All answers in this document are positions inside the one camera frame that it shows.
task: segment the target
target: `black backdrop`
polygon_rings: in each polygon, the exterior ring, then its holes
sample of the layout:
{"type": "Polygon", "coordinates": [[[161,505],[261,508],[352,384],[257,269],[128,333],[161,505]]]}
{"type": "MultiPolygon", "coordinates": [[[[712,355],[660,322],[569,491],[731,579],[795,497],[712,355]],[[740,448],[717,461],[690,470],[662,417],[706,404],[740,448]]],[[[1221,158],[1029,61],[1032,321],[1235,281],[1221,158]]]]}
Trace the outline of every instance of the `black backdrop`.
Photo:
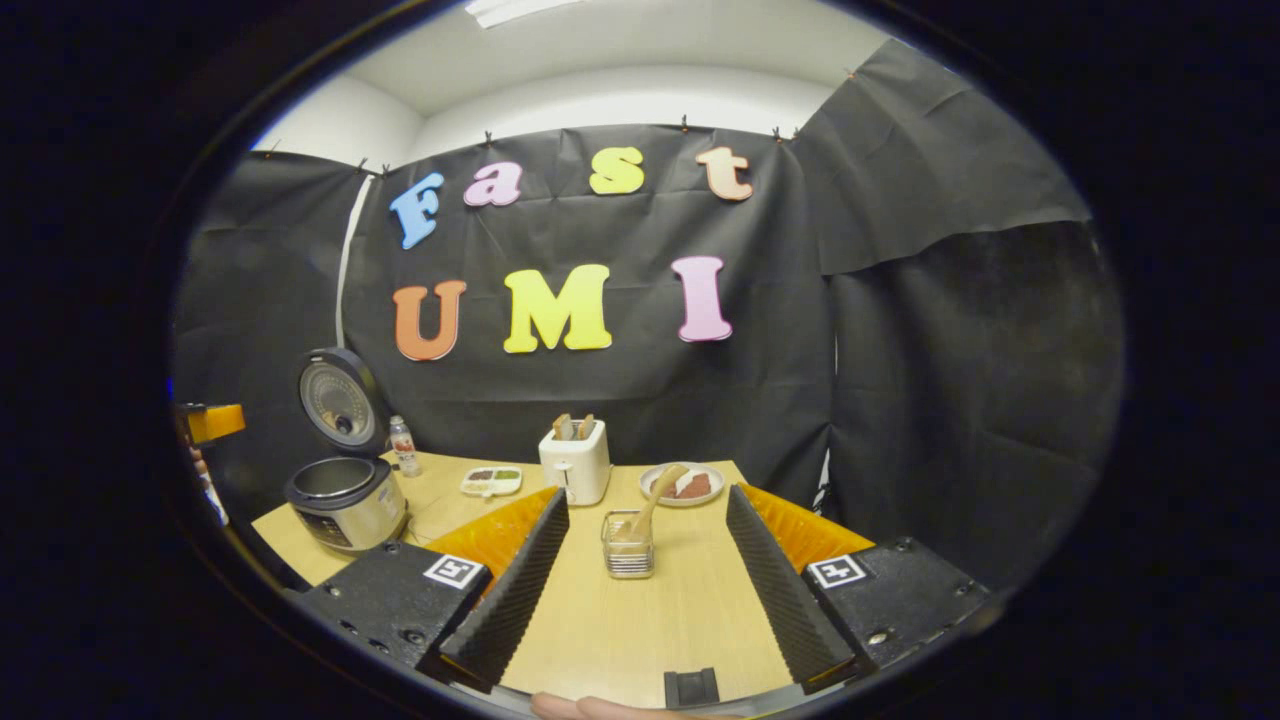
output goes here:
{"type": "MultiPolygon", "coordinates": [[[[330,451],[298,405],[300,356],[333,345],[338,256],[364,174],[255,154],[214,201],[179,302],[178,400],[242,402],[215,452],[233,514],[279,505],[330,451]],[[234,293],[227,287],[242,288],[234,293]]],[[[616,126],[499,138],[372,178],[343,290],[347,346],[421,450],[536,462],[561,413],[609,424],[617,464],[732,459],[809,505],[831,451],[827,511],[883,541],[913,534],[993,587],[1025,579],[1098,479],[1123,392],[1119,299],[1088,213],[1052,159],[982,92],[886,44],[796,140],[616,126]],[[741,202],[694,158],[748,158],[741,202]],[[593,155],[635,146],[644,186],[595,195],[593,155]],[[462,193],[495,161],[520,199],[462,193]],[[389,209],[430,173],[435,231],[410,250],[389,209]],[[671,263],[714,255],[722,342],[677,337],[671,263]],[[508,273],[553,292],[603,264],[603,350],[509,355],[508,273]],[[458,341],[412,361],[392,295],[462,279],[458,341]]],[[[434,337],[439,301],[421,306],[434,337]]],[[[530,482],[539,482],[531,478],[530,482]]]]}
{"type": "Polygon", "coordinates": [[[897,41],[792,147],[835,309],[833,515],[1025,580],[1097,483],[1124,389],[1083,200],[1014,118],[897,41]]]}
{"type": "MultiPolygon", "coordinates": [[[[611,459],[636,465],[733,459],[753,483],[796,502],[813,498],[826,450],[833,336],[808,231],[803,169],[772,137],[723,129],[594,127],[504,138],[392,172],[371,195],[371,223],[352,246],[343,296],[351,348],[384,386],[420,448],[538,461],[538,442],[561,413],[608,424],[611,459]],[[721,145],[748,158],[755,193],[713,195],[694,156],[721,145]],[[604,147],[644,154],[644,186],[595,195],[591,158],[604,147]],[[520,199],[470,208],[462,193],[490,163],[524,167],[520,199]],[[438,227],[411,250],[390,201],[433,172],[438,227]],[[671,263],[724,260],[718,286],[733,334],[685,342],[684,295],[671,263]],[[508,273],[538,269],[553,292],[582,264],[609,268],[604,322],[611,347],[508,355],[508,273]],[[415,363],[396,347],[392,293],[462,279],[458,342],[415,363]]],[[[434,337],[439,301],[422,302],[434,337]]],[[[540,482],[539,478],[530,478],[540,482]]]]}
{"type": "Polygon", "coordinates": [[[174,302],[173,392],[244,409],[244,430],[206,450],[233,521],[276,507],[291,473],[333,455],[298,405],[296,373],[302,354],[334,343],[338,260],[362,181],[340,163],[255,152],[191,238],[174,302]]]}

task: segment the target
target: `ceiling light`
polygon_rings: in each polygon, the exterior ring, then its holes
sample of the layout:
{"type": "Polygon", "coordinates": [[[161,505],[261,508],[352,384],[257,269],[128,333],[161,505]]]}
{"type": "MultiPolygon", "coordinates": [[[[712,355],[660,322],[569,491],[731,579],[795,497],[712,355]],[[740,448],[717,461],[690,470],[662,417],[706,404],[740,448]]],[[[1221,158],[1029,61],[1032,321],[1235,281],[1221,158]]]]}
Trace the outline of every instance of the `ceiling light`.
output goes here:
{"type": "Polygon", "coordinates": [[[581,3],[582,0],[476,0],[468,3],[466,10],[483,28],[490,28],[507,20],[531,15],[540,10],[581,3]]]}

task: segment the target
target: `rice cooker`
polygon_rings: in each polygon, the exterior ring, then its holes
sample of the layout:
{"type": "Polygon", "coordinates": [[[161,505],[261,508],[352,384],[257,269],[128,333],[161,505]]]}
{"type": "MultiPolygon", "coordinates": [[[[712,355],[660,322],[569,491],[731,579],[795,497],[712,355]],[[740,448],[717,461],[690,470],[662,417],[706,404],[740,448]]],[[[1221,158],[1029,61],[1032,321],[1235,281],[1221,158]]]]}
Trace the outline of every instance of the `rice cooker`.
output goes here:
{"type": "Polygon", "coordinates": [[[390,411],[369,366],[342,347],[300,359],[298,400],[312,427],[338,452],[289,478],[285,500],[320,543],[349,552],[399,536],[408,507],[387,450],[390,411]]]}
{"type": "Polygon", "coordinates": [[[312,462],[289,478],[284,496],[319,542],[348,552],[399,536],[408,520],[404,496],[383,459],[312,462]]]}

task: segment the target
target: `water bottle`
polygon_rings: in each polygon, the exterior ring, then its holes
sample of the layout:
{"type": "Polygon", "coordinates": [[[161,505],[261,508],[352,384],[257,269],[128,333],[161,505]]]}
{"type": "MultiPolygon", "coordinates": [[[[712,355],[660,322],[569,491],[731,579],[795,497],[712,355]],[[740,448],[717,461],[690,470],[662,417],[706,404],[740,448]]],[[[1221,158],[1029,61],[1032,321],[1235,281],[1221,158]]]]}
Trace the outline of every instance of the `water bottle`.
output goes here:
{"type": "Polygon", "coordinates": [[[392,415],[392,447],[396,448],[402,475],[416,478],[422,474],[422,466],[417,464],[417,451],[413,450],[413,438],[408,434],[404,418],[399,415],[392,415]]]}

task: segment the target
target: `blue letter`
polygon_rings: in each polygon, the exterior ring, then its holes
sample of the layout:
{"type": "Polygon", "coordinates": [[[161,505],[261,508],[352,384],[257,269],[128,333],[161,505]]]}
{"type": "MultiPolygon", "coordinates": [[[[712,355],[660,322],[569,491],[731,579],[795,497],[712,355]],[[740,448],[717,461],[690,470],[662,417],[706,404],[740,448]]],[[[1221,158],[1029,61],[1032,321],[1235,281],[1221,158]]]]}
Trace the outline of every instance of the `blue letter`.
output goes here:
{"type": "Polygon", "coordinates": [[[434,215],[440,209],[440,199],[431,190],[442,184],[444,176],[431,173],[408,188],[408,192],[392,200],[392,210],[396,210],[401,227],[404,228],[404,240],[401,241],[404,250],[413,247],[435,229],[435,220],[428,215],[434,215]]]}

